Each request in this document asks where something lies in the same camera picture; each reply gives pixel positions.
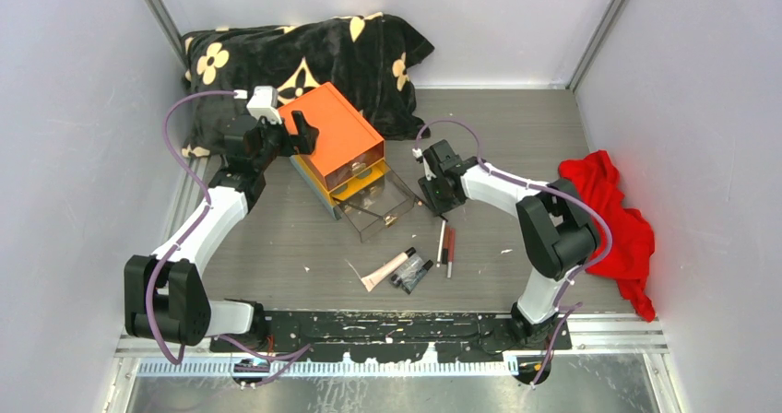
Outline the orange drawer organizer box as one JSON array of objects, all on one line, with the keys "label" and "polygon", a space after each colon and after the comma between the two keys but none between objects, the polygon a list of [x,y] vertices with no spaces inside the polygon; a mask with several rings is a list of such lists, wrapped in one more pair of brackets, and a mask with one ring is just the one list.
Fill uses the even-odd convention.
[{"label": "orange drawer organizer box", "polygon": [[342,202],[373,188],[386,174],[385,140],[332,84],[315,88],[278,111],[292,133],[295,112],[302,112],[306,123],[319,131],[314,152],[294,155],[290,162],[331,217],[339,219]]}]

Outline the clear bottom drawer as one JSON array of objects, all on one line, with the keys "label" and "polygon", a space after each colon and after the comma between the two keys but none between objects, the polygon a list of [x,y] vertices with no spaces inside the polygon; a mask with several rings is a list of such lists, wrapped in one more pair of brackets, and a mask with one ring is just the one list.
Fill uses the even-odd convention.
[{"label": "clear bottom drawer", "polygon": [[420,202],[384,161],[352,178],[330,197],[361,242],[396,224]]}]

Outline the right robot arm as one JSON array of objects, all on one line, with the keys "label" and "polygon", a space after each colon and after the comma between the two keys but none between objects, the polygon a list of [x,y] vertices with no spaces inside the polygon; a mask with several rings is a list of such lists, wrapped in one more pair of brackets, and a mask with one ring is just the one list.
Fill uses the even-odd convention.
[{"label": "right robot arm", "polygon": [[532,270],[507,325],[518,346],[536,348],[558,319],[571,275],[601,245],[593,214],[565,179],[534,182],[496,170],[477,157],[462,159],[446,140],[426,149],[415,147],[412,153],[424,169],[418,184],[434,214],[441,216],[472,200],[517,218]]}]

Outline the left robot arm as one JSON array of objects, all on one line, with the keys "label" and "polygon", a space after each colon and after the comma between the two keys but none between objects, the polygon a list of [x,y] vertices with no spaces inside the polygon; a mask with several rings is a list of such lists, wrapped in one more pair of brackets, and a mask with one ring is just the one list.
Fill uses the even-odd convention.
[{"label": "left robot arm", "polygon": [[249,114],[230,120],[227,153],[200,209],[152,254],[134,255],[124,267],[129,335],[185,346],[206,337],[231,336],[248,351],[266,344],[269,327],[263,305],[213,301],[202,276],[226,236],[258,201],[269,164],[278,157],[312,154],[318,135],[299,110],[277,124]]}]

